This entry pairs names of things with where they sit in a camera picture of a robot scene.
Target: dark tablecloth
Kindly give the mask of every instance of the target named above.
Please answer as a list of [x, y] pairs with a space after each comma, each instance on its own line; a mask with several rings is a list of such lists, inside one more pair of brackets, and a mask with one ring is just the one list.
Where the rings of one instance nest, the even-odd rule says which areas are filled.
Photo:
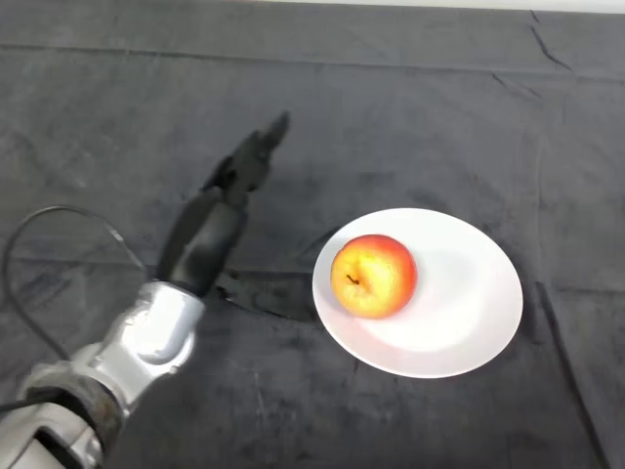
[[[316, 323], [210, 301], [192, 360], [146, 396], [109, 466], [625, 468], [624, 44], [610, 16], [0, 4], [1, 236], [71, 203], [153, 264], [214, 164], [289, 109], [231, 268], [306, 275], [337, 227], [414, 206], [484, 230], [521, 274], [513, 343], [434, 381], [358, 363]], [[21, 297], [70, 350], [141, 281], [70, 215], [17, 256]], [[52, 358], [7, 307], [0, 351], [5, 400]]]

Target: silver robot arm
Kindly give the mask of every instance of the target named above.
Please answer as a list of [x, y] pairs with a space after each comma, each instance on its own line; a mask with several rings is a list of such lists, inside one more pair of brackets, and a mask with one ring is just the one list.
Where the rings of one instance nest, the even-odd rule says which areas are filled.
[[38, 365], [20, 396], [51, 397], [2, 421], [0, 468], [101, 466], [141, 395], [187, 361], [203, 311], [202, 301], [181, 288], [146, 283], [102, 343], [79, 350], [71, 362]]
[[102, 343], [71, 361], [39, 364], [20, 398], [41, 404], [0, 423], [0, 469], [100, 467], [146, 389], [188, 360], [204, 297], [247, 222], [248, 193], [270, 170], [288, 129], [282, 114], [227, 156], [170, 233], [155, 280], [141, 288]]

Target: white plate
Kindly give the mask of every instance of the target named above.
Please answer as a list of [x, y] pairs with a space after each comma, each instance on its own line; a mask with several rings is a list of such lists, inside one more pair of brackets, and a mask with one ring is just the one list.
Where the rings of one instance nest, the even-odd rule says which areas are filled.
[[[387, 235], [414, 256], [419, 278], [410, 303], [383, 320], [350, 315], [330, 284], [336, 254], [361, 235]], [[521, 282], [486, 234], [432, 210], [365, 215], [336, 232], [314, 265], [312, 296], [321, 321], [348, 352], [389, 373], [441, 378], [495, 358], [521, 321]]]

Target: black cable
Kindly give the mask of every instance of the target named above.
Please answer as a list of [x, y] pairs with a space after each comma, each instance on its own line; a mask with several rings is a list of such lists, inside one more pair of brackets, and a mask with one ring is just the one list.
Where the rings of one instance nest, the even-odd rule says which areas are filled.
[[121, 245], [121, 247], [126, 251], [130, 259], [133, 261], [135, 265], [137, 265], [144, 273], [146, 273], [146, 266], [139, 259], [137, 254], [128, 246], [124, 237], [119, 233], [119, 231], [109, 223], [105, 218], [97, 215], [89, 210], [80, 207], [73, 207], [71, 205], [52, 205], [49, 207], [42, 208], [41, 210], [37, 210], [36, 212], [32, 212], [30, 215], [26, 216], [18, 227], [11, 233], [9, 238], [7, 239], [7, 243], [4, 246], [4, 250], [2, 253], [2, 288], [4, 290], [4, 294], [15, 309], [17, 315], [20, 319], [28, 326], [32, 332], [37, 335], [48, 347], [50, 347], [62, 360], [71, 360], [69, 354], [64, 350], [64, 348], [53, 339], [33, 318], [31, 318], [28, 313], [25, 311], [22, 306], [20, 300], [18, 300], [11, 283], [11, 272], [9, 271], [9, 264], [11, 261], [11, 253], [15, 247], [16, 241], [20, 237], [21, 233], [24, 229], [30, 225], [34, 220], [41, 217], [42, 215], [54, 212], [71, 212], [76, 213], [78, 215], [82, 215], [85, 218], [90, 220], [95, 220], [104, 225], [106, 230], [115, 238], [115, 240]]
[[2, 404], [0, 405], [0, 413], [10, 412], [11, 410], [17, 410], [18, 408], [30, 407], [31, 405], [48, 403], [54, 395], [55, 393], [40, 394], [32, 398], [15, 401], [14, 403]]

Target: apple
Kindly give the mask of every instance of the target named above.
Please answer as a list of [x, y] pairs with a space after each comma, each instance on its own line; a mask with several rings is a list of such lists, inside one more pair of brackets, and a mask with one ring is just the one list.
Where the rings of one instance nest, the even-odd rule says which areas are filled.
[[399, 241], [366, 234], [352, 239], [336, 255], [331, 284], [339, 302], [353, 315], [386, 318], [412, 298], [417, 266]]

